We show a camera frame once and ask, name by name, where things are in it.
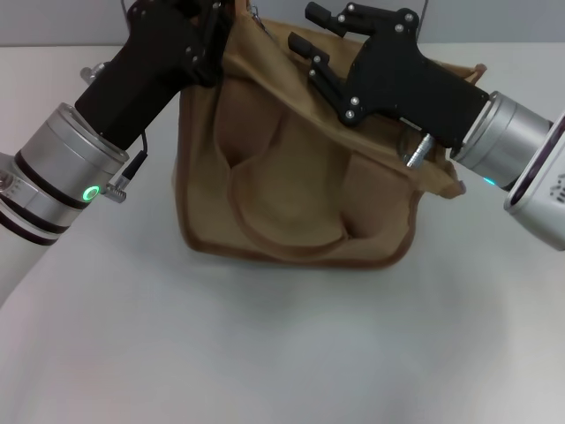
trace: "metal pin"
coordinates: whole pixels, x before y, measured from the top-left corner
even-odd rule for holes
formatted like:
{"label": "metal pin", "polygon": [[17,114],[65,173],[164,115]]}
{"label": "metal pin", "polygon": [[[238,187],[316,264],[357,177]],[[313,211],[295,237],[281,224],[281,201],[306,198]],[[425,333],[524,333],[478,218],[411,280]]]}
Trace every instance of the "metal pin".
{"label": "metal pin", "polygon": [[420,166],[422,166],[422,163],[426,159],[427,154],[430,153],[430,150],[432,150],[434,145],[435,140],[430,134],[427,134],[416,149],[416,152],[414,152],[414,155],[412,155],[412,157],[406,163],[406,166],[413,170],[418,169]]}

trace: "fabric bag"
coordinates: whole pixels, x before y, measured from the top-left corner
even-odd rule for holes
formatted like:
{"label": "fabric bag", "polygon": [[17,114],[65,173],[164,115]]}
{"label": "fabric bag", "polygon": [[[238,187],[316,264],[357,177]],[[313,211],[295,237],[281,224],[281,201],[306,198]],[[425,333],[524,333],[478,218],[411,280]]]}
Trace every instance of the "fabric bag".
{"label": "fabric bag", "polygon": [[[264,21],[236,1],[219,87],[181,95],[175,175],[177,212],[189,246],[242,259],[377,269],[401,260],[423,193],[463,194],[444,148],[419,170],[399,158],[421,135],[385,117],[354,129],[307,83],[308,63],[290,32],[331,56],[345,78],[360,43]],[[445,65],[470,82],[485,68]]]}

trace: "white surface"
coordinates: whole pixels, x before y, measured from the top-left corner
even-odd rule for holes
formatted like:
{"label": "white surface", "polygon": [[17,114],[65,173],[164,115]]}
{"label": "white surface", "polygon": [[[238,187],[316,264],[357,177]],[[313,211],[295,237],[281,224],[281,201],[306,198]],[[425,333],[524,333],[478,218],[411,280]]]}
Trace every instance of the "white surface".
{"label": "white surface", "polygon": [[18,237],[0,225],[0,308],[47,249]]}
{"label": "white surface", "polygon": [[[0,49],[0,148],[14,153],[108,48]],[[485,62],[481,86],[555,119],[565,45],[433,45]],[[407,257],[381,272],[196,254],[170,174],[177,106],[147,166],[98,199],[0,310],[0,422],[562,424],[564,256],[468,171],[427,195]]]}

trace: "screw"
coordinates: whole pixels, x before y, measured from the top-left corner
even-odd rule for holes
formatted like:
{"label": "screw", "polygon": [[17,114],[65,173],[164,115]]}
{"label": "screw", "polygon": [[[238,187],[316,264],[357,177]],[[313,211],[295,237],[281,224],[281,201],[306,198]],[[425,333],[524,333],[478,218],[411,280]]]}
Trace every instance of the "screw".
{"label": "screw", "polygon": [[12,175],[10,175],[8,172],[4,172],[3,170],[0,170],[0,192],[10,188],[13,180],[14,178]]}
{"label": "screw", "polygon": [[98,64],[94,68],[83,68],[80,71],[80,77],[88,84],[91,85],[94,80],[106,69],[106,64]]}

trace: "bag handle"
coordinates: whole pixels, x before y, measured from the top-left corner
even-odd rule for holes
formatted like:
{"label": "bag handle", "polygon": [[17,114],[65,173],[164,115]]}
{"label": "bag handle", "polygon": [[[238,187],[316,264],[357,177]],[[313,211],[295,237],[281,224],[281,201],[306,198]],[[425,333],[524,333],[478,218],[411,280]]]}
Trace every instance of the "bag handle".
{"label": "bag handle", "polygon": [[249,9],[249,0],[235,0],[236,16],[247,12]]}
{"label": "bag handle", "polygon": [[349,236],[345,229],[343,229],[343,235],[338,240],[322,246],[286,246],[266,238],[245,220],[245,216],[239,206],[239,202],[237,201],[235,181],[235,176],[233,174],[230,175],[230,182],[228,185],[228,202],[230,203],[233,216],[245,236],[265,254],[283,261],[309,262],[328,256],[348,241]]}

